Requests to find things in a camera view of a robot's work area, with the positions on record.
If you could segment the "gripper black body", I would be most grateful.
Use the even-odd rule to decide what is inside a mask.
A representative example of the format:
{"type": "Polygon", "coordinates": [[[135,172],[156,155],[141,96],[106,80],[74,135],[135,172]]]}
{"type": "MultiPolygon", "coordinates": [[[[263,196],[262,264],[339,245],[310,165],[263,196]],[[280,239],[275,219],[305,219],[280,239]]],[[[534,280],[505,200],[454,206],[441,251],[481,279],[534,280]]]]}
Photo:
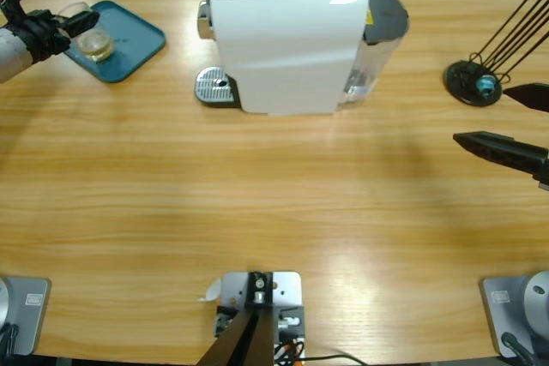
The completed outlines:
{"type": "Polygon", "coordinates": [[[533,180],[539,183],[539,188],[549,190],[549,162],[545,159],[541,166],[532,173],[533,180]]]}
{"type": "Polygon", "coordinates": [[[29,14],[8,12],[8,30],[26,46],[32,64],[67,51],[71,41],[58,31],[58,21],[48,9],[29,14]]]}

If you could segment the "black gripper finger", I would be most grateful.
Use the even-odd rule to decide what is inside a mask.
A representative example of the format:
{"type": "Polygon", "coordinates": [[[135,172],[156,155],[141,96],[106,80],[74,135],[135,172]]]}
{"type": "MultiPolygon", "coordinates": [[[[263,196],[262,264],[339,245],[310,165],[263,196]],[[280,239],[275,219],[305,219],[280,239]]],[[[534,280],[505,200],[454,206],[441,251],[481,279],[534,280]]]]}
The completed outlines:
{"type": "Polygon", "coordinates": [[[456,133],[453,139],[477,157],[531,176],[548,159],[547,148],[487,131],[456,133]]]}
{"type": "Polygon", "coordinates": [[[57,17],[57,27],[70,38],[92,29],[100,19],[99,12],[79,12],[71,17],[57,17]]]}
{"type": "Polygon", "coordinates": [[[504,89],[504,94],[529,109],[549,111],[549,86],[546,83],[528,83],[504,89]]]}

